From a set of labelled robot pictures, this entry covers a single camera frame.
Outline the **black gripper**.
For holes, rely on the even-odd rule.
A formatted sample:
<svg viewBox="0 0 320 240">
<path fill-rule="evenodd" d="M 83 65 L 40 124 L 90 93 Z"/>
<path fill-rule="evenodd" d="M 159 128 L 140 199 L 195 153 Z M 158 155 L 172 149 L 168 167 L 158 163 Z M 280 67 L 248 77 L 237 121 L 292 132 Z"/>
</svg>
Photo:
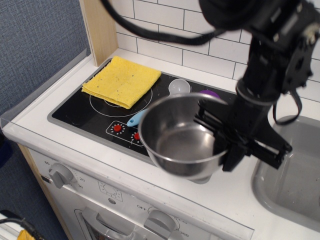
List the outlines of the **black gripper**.
<svg viewBox="0 0 320 240">
<path fill-rule="evenodd" d="M 268 120 L 269 110 L 279 97 L 279 92 L 255 95 L 238 86 L 232 104 L 204 98 L 198 101 L 194 120 L 213 132 L 213 155 L 227 153 L 224 172 L 232 172 L 245 156 L 254 156 L 275 169 L 281 166 L 292 147 Z"/>
</svg>

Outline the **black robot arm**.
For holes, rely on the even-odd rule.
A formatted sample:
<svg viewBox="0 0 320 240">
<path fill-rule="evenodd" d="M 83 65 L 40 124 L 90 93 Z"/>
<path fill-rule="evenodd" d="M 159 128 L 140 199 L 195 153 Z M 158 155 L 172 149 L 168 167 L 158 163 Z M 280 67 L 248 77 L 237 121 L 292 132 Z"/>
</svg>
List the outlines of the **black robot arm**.
<svg viewBox="0 0 320 240">
<path fill-rule="evenodd" d="M 231 105 L 202 99 L 195 121 L 213 132 L 213 152 L 232 171 L 245 156 L 279 168 L 291 145 L 270 126 L 281 95 L 291 94 L 312 75 L 311 60 L 320 36 L 320 14 L 305 0 L 202 0 L 206 21 L 217 30 L 252 35 L 247 69 Z"/>
</svg>

